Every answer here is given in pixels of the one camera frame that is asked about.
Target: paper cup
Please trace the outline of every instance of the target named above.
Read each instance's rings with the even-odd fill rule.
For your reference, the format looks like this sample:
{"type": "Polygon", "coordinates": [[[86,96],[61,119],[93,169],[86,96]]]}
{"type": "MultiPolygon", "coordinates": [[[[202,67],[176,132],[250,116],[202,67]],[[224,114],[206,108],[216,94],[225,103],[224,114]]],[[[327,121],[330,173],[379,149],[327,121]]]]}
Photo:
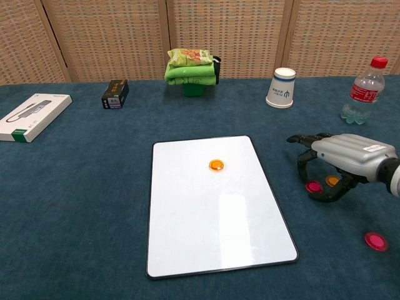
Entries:
{"type": "Polygon", "coordinates": [[[290,108],[293,104],[295,70],[279,67],[274,72],[266,102],[274,108],[290,108]]]}

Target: dark blue tablecloth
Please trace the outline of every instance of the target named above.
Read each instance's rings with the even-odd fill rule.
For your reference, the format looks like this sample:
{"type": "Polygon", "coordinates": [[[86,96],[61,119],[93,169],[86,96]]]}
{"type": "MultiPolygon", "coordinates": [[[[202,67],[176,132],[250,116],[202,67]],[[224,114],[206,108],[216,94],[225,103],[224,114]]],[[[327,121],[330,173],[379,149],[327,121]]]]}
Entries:
{"type": "MultiPolygon", "coordinates": [[[[162,81],[132,81],[104,110],[104,83],[0,87],[0,116],[34,93],[73,103],[31,144],[0,142],[1,299],[399,299],[400,199],[360,184],[340,201],[308,198],[292,134],[354,133],[400,151],[400,76],[387,76],[371,118],[339,112],[354,78],[296,80],[294,105],[265,103],[268,79],[222,80],[200,98],[162,81]],[[152,281],[146,277],[153,143],[251,137],[299,251],[294,264],[152,281]],[[389,250],[363,237],[377,231],[389,250]]],[[[324,181],[334,168],[315,161],[324,181]]]]}

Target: white board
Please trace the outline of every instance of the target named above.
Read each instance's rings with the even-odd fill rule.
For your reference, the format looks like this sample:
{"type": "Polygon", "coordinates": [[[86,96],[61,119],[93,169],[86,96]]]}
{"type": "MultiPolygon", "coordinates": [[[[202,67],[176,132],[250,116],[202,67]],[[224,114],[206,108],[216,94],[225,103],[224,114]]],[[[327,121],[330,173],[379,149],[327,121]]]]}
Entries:
{"type": "Polygon", "coordinates": [[[147,275],[288,263],[298,252],[247,136],[153,147],[147,275]],[[209,163],[224,167],[213,171],[209,163]]]}

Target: green plastic bag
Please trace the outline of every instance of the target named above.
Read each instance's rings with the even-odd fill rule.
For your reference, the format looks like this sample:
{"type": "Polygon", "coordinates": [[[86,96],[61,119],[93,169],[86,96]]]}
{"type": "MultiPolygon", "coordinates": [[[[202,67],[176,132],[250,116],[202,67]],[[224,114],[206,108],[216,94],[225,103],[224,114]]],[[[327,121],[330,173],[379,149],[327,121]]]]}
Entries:
{"type": "Polygon", "coordinates": [[[175,67],[191,67],[211,64],[213,57],[208,50],[203,49],[173,49],[168,51],[169,64],[175,67]]]}

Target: black box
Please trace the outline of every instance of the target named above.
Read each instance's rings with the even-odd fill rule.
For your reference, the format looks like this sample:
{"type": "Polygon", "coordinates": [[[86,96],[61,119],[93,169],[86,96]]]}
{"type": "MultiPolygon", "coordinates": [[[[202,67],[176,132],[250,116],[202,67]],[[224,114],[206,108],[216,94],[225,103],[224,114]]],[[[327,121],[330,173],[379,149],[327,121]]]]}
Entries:
{"type": "Polygon", "coordinates": [[[128,95],[128,80],[112,80],[101,98],[104,109],[123,108],[128,95]]]}

